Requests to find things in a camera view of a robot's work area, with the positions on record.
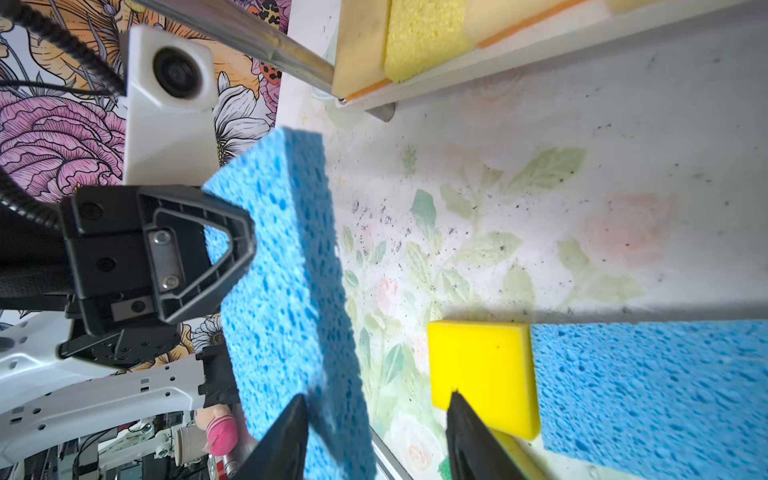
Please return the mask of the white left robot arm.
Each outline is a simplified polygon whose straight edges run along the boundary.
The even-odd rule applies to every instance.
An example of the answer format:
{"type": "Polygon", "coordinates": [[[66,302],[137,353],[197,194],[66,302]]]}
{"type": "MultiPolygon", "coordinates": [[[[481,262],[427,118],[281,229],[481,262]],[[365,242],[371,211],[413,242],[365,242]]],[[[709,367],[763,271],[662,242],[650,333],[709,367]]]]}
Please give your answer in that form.
{"type": "Polygon", "coordinates": [[[249,214],[187,186],[88,186],[21,217],[1,304],[1,465],[144,417],[234,403],[224,346],[165,366],[185,321],[215,312],[256,253],[249,214]]]}

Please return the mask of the pale yellow porous sponge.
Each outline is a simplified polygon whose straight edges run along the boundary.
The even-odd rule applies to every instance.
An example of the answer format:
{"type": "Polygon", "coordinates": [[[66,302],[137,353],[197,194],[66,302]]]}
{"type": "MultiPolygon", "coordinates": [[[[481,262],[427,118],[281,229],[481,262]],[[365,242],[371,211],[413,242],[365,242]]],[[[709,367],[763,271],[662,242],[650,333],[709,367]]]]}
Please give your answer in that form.
{"type": "Polygon", "coordinates": [[[392,1],[385,76],[400,83],[472,51],[463,32],[465,7],[460,0],[392,1]]]}

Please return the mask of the white two-tier shelf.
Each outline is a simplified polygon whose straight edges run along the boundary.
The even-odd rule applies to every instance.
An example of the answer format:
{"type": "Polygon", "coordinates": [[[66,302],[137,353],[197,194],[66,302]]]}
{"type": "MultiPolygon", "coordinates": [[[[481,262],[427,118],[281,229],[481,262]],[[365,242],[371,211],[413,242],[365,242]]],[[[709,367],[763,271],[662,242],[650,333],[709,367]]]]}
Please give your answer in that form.
{"type": "Polygon", "coordinates": [[[333,61],[232,1],[145,7],[384,121],[394,103],[734,7],[732,1],[344,1],[333,61]]]}

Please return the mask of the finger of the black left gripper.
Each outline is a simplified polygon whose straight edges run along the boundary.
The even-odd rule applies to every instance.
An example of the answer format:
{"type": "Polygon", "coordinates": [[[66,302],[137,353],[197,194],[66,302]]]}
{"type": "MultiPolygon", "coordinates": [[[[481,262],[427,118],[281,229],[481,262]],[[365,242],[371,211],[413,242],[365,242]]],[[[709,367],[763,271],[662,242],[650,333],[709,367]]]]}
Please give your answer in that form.
{"type": "Polygon", "coordinates": [[[181,185],[142,186],[137,204],[158,318],[175,325],[217,310],[255,256],[250,214],[181,185]]]}

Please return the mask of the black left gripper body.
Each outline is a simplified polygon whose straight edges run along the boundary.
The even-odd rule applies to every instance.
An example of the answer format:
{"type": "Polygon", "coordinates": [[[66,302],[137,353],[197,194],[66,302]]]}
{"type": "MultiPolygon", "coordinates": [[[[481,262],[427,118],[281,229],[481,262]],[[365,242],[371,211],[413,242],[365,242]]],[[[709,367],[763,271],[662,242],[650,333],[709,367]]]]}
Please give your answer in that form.
{"type": "Polygon", "coordinates": [[[72,327],[57,353],[116,369],[180,342],[157,316],[135,187],[82,187],[40,222],[2,207],[1,307],[62,314],[72,327]]]}

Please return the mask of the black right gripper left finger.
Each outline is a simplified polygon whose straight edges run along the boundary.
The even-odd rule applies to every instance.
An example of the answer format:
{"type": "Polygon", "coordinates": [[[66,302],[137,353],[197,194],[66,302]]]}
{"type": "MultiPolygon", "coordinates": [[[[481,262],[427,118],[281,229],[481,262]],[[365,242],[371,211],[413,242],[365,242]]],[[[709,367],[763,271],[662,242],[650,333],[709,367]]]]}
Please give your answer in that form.
{"type": "Polygon", "coordinates": [[[234,480],[301,480],[309,437],[306,398],[295,395],[241,464],[234,480]]]}

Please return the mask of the small blue sponge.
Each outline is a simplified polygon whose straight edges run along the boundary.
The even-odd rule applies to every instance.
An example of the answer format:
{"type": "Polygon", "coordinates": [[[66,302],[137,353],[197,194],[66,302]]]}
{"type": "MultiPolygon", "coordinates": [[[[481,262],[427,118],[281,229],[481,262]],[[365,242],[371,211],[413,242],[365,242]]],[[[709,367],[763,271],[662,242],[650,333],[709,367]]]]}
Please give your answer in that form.
{"type": "Polygon", "coordinates": [[[325,166],[319,134],[280,127],[205,184],[250,214],[257,240],[220,320],[249,433],[264,437],[303,395],[304,477],[372,479],[370,420],[325,166]]]}

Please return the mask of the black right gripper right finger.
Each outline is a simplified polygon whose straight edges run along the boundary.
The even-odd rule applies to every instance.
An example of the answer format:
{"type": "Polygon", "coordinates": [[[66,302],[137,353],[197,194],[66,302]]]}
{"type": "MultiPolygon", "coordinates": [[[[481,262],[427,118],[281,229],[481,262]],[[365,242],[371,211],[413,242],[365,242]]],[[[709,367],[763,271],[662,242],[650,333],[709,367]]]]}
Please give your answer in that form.
{"type": "Polygon", "coordinates": [[[453,480],[526,479],[459,391],[450,397],[446,438],[453,480]]]}

